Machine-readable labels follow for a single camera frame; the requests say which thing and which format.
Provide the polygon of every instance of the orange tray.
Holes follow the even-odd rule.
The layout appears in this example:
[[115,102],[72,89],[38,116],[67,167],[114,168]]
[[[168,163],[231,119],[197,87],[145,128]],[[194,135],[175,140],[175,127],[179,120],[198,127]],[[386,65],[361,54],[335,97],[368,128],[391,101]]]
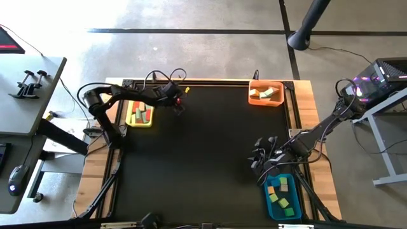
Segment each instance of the orange tray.
[[[278,88],[279,91],[273,94],[270,98],[260,99],[258,96],[250,96],[249,92],[256,89],[259,92],[264,92],[268,87]],[[284,102],[284,85],[281,82],[270,80],[252,80],[249,83],[249,91],[247,92],[249,104],[259,106],[279,106]]]

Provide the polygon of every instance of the black pole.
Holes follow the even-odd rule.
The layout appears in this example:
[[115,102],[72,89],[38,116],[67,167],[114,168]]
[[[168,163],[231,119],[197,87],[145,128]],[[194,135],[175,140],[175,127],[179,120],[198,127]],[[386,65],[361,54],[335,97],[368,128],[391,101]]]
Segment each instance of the black pole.
[[310,46],[310,38],[312,29],[317,25],[321,15],[331,0],[314,0],[304,17],[303,24],[300,29],[293,32],[288,37],[288,45],[295,50],[306,50]]

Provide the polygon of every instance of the black mat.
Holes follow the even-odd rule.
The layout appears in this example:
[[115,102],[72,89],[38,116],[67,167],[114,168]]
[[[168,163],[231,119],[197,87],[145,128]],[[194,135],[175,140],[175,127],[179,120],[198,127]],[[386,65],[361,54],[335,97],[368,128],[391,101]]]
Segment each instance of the black mat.
[[287,141],[284,105],[249,105],[247,87],[191,87],[183,102],[181,116],[158,108],[151,128],[128,130],[115,218],[274,224],[247,157],[259,137]]

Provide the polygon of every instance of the concrete floor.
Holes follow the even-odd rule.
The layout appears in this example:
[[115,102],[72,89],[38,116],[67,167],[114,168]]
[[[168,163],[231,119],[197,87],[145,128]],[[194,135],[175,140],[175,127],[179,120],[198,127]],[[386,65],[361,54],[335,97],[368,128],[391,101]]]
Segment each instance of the concrete floor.
[[[291,29],[301,25],[311,0],[285,0]],[[183,67],[192,78],[292,79],[283,35],[88,34],[85,28],[283,29],[279,1],[5,1],[0,22],[12,28],[46,55],[68,62],[62,79],[76,93],[80,85],[106,77],[145,76],[150,70],[169,72]],[[332,0],[316,30],[407,31],[403,0]],[[27,54],[36,54],[21,43]],[[400,37],[313,36],[311,47],[344,48],[378,57],[407,56]],[[302,80],[311,80],[319,116],[327,116],[336,101],[335,81],[360,73],[368,63],[333,50],[295,52]],[[58,85],[48,106],[63,115],[82,118]],[[362,144],[378,151],[369,132],[358,129]],[[343,219],[351,223],[405,228],[407,183],[373,187],[372,179],[387,176],[380,155],[361,151],[350,125],[341,124],[328,137],[328,154]],[[67,219],[79,184],[78,176],[46,174],[40,192],[47,201],[22,202],[14,215],[0,215],[0,224]]]

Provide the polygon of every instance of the desk leg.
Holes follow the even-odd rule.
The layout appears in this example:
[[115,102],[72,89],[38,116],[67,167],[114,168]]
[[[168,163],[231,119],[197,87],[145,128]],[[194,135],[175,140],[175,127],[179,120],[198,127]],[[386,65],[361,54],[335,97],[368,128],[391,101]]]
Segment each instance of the desk leg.
[[41,181],[43,180],[43,176],[44,176],[44,173],[45,173],[45,172],[42,171],[43,165],[44,165],[44,161],[42,160],[41,165],[39,165],[39,169],[37,171],[37,174],[34,177],[34,181],[32,182],[30,192],[28,192],[28,196],[27,196],[28,198],[35,198],[36,195],[37,195],[39,185],[41,184]]
[[37,133],[45,135],[47,138],[84,156],[88,153],[87,143],[77,139],[72,134],[68,134],[45,119],[41,119],[39,122]]

